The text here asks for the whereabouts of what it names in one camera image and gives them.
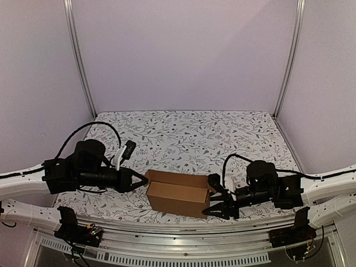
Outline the brown cardboard box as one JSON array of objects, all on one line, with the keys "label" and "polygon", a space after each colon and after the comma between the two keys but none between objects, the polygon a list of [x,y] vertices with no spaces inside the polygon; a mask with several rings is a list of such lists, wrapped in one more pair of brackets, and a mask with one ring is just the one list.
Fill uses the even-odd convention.
[{"label": "brown cardboard box", "polygon": [[147,170],[146,196],[154,211],[206,219],[210,207],[208,176]]}]

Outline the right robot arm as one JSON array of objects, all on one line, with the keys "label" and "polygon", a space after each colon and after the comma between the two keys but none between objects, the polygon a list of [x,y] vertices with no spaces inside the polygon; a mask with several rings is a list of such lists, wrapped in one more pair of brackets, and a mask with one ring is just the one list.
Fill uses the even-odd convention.
[{"label": "right robot arm", "polygon": [[255,160],[246,167],[246,183],[230,190],[224,175],[209,175],[208,184],[219,195],[212,197],[216,204],[202,214],[237,220],[242,207],[265,202],[281,210],[297,209],[295,218],[301,221],[291,226],[287,235],[291,242],[298,243],[309,234],[309,226],[317,229],[355,211],[355,165],[307,175]]}]

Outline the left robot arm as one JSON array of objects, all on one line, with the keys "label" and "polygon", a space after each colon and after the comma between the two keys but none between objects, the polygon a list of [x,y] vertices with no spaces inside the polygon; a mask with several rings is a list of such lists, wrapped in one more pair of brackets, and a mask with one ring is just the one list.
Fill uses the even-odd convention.
[{"label": "left robot arm", "polygon": [[54,158],[14,173],[1,174],[1,222],[21,223],[37,228],[59,231],[70,241],[83,235],[75,212],[68,207],[46,208],[18,202],[16,197],[33,194],[56,195],[77,191],[83,186],[131,192],[148,184],[148,179],[120,164],[135,149],[127,142],[114,156],[111,165],[105,156],[105,145],[97,140],[79,141],[73,154],[65,159]]}]

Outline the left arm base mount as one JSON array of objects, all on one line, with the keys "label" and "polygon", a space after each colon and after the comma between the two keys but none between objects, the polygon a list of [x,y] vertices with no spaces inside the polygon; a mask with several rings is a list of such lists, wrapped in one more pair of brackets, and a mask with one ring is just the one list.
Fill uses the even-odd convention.
[{"label": "left arm base mount", "polygon": [[103,228],[92,223],[86,226],[78,224],[76,214],[69,207],[58,207],[60,212],[60,228],[54,231],[54,236],[58,239],[98,248],[102,236]]}]

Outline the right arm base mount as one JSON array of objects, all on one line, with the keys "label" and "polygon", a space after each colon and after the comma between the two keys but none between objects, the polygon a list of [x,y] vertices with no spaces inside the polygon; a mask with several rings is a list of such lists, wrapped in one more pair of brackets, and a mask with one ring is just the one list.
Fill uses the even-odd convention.
[{"label": "right arm base mount", "polygon": [[316,230],[309,225],[309,210],[310,207],[298,210],[292,226],[269,231],[269,242],[273,248],[304,243],[301,246],[286,249],[287,256],[293,261],[306,259],[317,236]]}]

